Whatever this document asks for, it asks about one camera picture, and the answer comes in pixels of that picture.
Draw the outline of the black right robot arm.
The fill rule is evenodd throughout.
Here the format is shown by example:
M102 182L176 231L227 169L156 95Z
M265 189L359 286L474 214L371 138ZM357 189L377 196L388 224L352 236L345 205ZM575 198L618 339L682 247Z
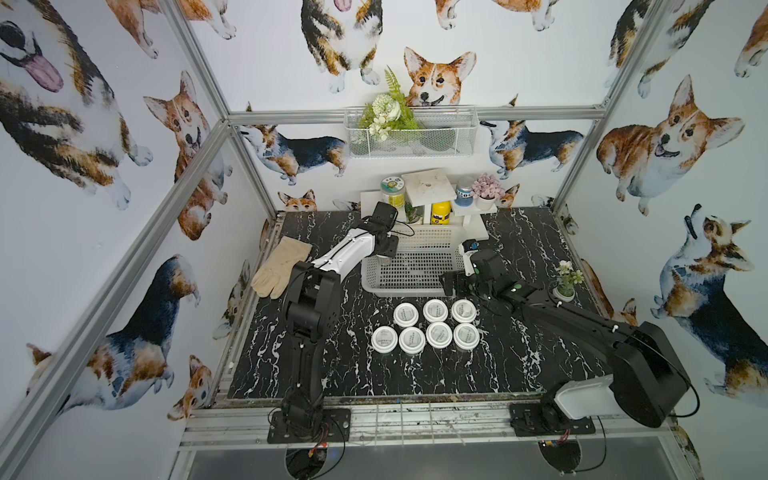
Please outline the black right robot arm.
M461 271L446 272L446 295L476 297L580 344L607 363L609 374L565 381L548 390L533 414L514 421L521 433L563 433L583 420L623 415L649 428L661 426L691 389L666 334L651 323L632 326L562 302L515 278L492 250L471 253Z

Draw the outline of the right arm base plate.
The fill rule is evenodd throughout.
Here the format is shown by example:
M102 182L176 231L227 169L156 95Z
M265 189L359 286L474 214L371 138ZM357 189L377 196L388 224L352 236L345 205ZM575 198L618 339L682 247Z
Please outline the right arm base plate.
M596 427L590 417L573 420L562 413L554 404L511 403L508 406L510 426L518 437L542 437L569 435L590 435Z

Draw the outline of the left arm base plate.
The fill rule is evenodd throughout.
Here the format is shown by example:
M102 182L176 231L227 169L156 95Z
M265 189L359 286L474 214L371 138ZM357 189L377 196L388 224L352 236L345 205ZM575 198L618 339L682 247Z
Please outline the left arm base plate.
M350 438L352 411L345 408L321 408L309 417L300 414L297 419L282 410L274 412L269 420L269 444L346 442Z

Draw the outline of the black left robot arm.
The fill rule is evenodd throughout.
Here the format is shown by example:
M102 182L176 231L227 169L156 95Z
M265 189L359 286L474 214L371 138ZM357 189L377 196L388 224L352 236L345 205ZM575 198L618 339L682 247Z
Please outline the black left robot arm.
M280 318L292 345L291 386L281 402L283 421L301 436L323 419L321 366L328 333L340 317L342 283L365 258L395 256L399 238L395 207L379 202L326 254L294 265L283 295Z

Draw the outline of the white plastic perforated basket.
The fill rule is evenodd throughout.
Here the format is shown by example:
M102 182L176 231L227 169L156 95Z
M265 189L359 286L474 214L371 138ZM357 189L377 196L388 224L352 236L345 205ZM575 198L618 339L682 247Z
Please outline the white plastic perforated basket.
M379 297L444 297L441 276L463 270L459 244L468 238L457 226L416 226L400 236L395 257L361 263L361 287Z

